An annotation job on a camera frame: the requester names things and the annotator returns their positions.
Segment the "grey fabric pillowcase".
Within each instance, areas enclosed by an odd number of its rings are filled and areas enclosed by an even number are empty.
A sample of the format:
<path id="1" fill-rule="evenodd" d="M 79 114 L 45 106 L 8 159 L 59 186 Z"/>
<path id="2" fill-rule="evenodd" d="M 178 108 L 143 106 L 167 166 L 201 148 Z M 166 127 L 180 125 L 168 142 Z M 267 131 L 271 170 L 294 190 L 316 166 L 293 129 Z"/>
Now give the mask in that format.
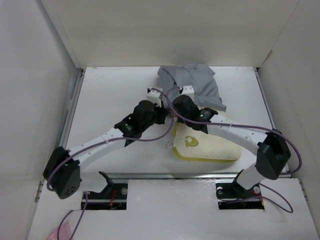
<path id="1" fill-rule="evenodd" d="M 206 64 L 161 66 L 157 72 L 156 86 L 164 93 L 176 86 L 192 86 L 197 106 L 225 112 L 227 106 L 223 104 L 214 76 L 215 72 Z"/>

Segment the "cream and yellow pillow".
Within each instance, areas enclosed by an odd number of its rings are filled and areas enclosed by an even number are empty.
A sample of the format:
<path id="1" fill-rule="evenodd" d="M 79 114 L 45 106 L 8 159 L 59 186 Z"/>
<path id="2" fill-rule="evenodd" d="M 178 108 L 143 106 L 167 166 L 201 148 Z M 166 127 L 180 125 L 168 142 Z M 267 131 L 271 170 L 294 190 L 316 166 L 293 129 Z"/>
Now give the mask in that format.
<path id="1" fill-rule="evenodd" d="M 176 122 L 172 136 L 175 157 L 189 162 L 231 163 L 241 158 L 243 148 L 222 137 L 195 131 Z"/>

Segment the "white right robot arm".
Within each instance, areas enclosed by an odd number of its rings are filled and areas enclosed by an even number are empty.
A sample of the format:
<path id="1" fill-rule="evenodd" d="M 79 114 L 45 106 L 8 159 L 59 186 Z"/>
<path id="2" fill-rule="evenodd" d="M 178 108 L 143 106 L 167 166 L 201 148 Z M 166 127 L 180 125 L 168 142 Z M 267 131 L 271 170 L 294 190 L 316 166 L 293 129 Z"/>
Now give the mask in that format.
<path id="1" fill-rule="evenodd" d="M 231 141 L 256 156 L 256 162 L 233 180 L 231 190 L 237 197 L 245 196 L 265 179 L 278 179 L 291 157 L 286 140 L 277 130 L 239 127 L 216 110 L 199 109 L 187 95 L 178 96 L 172 104 L 178 120 L 189 128 Z"/>

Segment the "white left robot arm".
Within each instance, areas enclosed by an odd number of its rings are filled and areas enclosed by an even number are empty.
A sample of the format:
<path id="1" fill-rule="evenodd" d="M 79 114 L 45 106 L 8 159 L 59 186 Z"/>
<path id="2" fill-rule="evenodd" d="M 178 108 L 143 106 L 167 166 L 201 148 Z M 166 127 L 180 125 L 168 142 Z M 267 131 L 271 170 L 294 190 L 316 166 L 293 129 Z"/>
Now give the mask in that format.
<path id="1" fill-rule="evenodd" d="M 163 125 L 167 114 L 160 104 L 142 100 L 131 114 L 101 136 L 70 149 L 59 146 L 43 171 L 47 189 L 62 200 L 75 192 L 95 192 L 103 199 L 109 197 L 112 186 L 108 175 L 102 171 L 85 175 L 85 168 L 112 151 L 143 142 L 142 134 L 154 124 Z"/>

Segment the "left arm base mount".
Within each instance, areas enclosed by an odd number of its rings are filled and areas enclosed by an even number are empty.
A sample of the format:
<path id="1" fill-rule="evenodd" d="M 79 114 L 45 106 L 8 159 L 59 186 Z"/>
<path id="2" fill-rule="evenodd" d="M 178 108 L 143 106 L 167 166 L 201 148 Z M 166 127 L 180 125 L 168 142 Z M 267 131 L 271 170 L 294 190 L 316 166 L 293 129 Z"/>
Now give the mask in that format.
<path id="1" fill-rule="evenodd" d="M 112 179 L 105 172 L 85 172 L 79 191 L 81 209 L 92 211 L 120 211 L 127 209 L 128 181 Z"/>

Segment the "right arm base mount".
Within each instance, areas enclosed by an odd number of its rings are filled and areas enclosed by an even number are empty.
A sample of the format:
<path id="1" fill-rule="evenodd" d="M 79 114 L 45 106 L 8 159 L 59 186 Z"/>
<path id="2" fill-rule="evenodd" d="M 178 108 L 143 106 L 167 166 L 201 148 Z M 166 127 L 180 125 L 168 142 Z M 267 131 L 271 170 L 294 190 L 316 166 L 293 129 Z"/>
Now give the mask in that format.
<path id="1" fill-rule="evenodd" d="M 244 189 L 233 179 L 215 181 L 216 197 L 219 210 L 264 210 L 264 202 L 260 198 L 260 184 Z"/>

